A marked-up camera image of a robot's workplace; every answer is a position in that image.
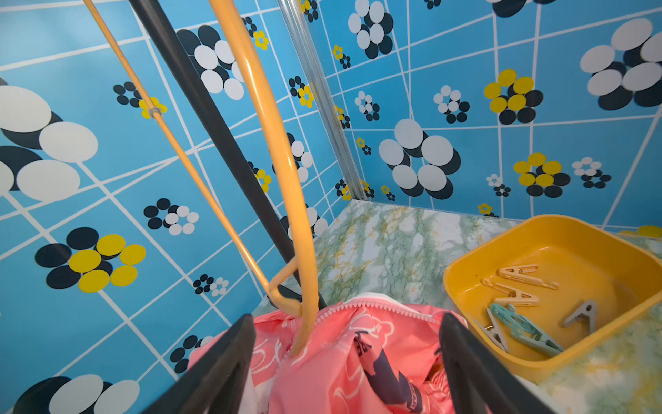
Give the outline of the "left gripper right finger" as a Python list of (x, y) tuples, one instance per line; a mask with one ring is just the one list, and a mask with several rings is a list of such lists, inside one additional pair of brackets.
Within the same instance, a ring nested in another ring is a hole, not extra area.
[(455, 315), (439, 333), (441, 356), (457, 413), (551, 413), (553, 410), (492, 355)]

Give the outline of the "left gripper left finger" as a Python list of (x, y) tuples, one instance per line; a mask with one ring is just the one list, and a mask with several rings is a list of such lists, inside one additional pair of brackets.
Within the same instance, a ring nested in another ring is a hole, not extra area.
[(255, 338), (253, 316), (245, 314), (144, 412), (239, 412)]

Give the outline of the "pink printed jacket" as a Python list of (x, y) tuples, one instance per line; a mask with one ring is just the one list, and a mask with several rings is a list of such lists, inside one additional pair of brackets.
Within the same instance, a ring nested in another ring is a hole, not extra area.
[(320, 310), (308, 345), (281, 310), (254, 321), (240, 413), (452, 413), (439, 333), (448, 310), (362, 293)]

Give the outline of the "beige clothespin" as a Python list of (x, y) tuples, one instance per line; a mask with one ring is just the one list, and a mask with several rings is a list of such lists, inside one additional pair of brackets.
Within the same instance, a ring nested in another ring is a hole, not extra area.
[(495, 301), (500, 305), (513, 305), (521, 307), (536, 307), (539, 305), (540, 300), (537, 296), (526, 293), (520, 289), (511, 286), (505, 286), (500, 283), (492, 283), (487, 279), (481, 279), (481, 284), (493, 290), (505, 294), (505, 297), (496, 298)]
[(557, 282), (546, 282), (543, 279), (536, 277), (535, 274), (538, 271), (539, 266), (535, 264), (501, 267), (498, 269), (498, 276), (504, 279), (514, 280), (523, 284), (539, 286), (555, 291), (560, 288), (560, 284)]

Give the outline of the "yellow plastic tub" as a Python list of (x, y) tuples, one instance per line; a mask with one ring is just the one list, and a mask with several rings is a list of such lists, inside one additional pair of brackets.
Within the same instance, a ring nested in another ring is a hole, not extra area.
[[(531, 286), (498, 276), (501, 267), (535, 264), (536, 277), (560, 284), (558, 290)], [(510, 336), (498, 320), (508, 343), (503, 352), (484, 334), (490, 324), (486, 309), (505, 294), (481, 284), (481, 279), (537, 296), (536, 307), (516, 311), (551, 336), (565, 350), (544, 355)], [(517, 224), (470, 253), (444, 272), (444, 287), (467, 320), (471, 331), (510, 372), (540, 381), (596, 348), (661, 301), (661, 261), (618, 236), (572, 217), (544, 215)], [(598, 330), (585, 323), (568, 328), (560, 322), (586, 300), (598, 304)]]

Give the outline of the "black clothes rack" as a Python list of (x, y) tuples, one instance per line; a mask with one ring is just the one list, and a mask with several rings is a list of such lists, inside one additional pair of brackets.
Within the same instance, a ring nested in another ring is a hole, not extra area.
[(274, 242), (284, 260), (295, 256), (292, 241), (277, 219), (267, 195), (253, 177), (248, 162), (236, 143), (229, 127), (203, 85), (200, 75), (175, 29), (157, 1), (132, 1), (132, 8), (158, 48), (174, 79), (178, 82), (189, 104), (195, 110), (210, 139), (224, 159), (229, 171), (247, 197), (258, 219)]

